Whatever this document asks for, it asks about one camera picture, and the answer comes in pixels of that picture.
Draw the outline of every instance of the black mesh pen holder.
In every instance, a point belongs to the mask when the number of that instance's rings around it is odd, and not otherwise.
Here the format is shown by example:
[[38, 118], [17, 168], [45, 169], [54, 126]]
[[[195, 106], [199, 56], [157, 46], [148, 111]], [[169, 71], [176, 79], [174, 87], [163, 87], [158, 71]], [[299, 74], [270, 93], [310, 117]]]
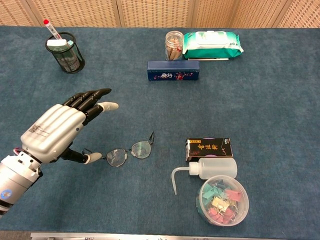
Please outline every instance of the black mesh pen holder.
[[45, 43], [45, 48], [52, 53], [55, 60], [60, 65], [61, 69], [68, 74], [75, 74], [82, 70], [85, 66], [85, 60], [82, 57], [79, 48], [76, 44], [76, 38], [69, 32], [59, 32], [62, 39], [65, 39], [66, 45], [48, 46]]

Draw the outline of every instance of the robotic hand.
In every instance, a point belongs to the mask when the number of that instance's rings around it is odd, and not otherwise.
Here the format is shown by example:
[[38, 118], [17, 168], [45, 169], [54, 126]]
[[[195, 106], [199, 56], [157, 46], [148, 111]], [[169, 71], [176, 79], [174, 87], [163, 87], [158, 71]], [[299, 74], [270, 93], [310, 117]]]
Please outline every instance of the robotic hand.
[[43, 175], [41, 164], [59, 158], [89, 164], [102, 157], [98, 152], [82, 154], [69, 147], [91, 120], [119, 107], [115, 102], [97, 103], [110, 92], [110, 88], [103, 88], [77, 93], [52, 106], [21, 136], [22, 149], [15, 152], [17, 156], [0, 162], [0, 218]]

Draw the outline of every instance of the pen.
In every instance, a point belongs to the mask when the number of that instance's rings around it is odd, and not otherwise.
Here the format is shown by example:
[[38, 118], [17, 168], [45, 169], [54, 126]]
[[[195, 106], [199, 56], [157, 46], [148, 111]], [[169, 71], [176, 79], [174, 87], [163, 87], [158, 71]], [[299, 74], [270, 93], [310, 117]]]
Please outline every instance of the pen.
[[49, 31], [52, 33], [55, 39], [62, 39], [62, 37], [59, 35], [57, 30], [54, 28], [54, 26], [51, 25], [48, 19], [43, 20], [43, 23], [49, 29]]

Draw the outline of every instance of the wet wipes package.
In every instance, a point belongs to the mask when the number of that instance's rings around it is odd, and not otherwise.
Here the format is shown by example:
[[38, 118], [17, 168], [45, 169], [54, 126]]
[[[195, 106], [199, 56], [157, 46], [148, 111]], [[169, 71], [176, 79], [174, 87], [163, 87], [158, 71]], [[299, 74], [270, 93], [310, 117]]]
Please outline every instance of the wet wipes package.
[[182, 53], [186, 59], [229, 59], [243, 52], [239, 36], [233, 32], [197, 31], [184, 35]]

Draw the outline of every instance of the black box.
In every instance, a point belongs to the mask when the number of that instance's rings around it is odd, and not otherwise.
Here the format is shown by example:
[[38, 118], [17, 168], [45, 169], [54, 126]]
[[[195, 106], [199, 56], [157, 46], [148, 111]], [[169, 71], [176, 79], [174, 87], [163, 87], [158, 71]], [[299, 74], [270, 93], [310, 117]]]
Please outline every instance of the black box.
[[233, 156], [229, 138], [187, 138], [185, 152], [187, 162], [197, 162], [200, 158]]

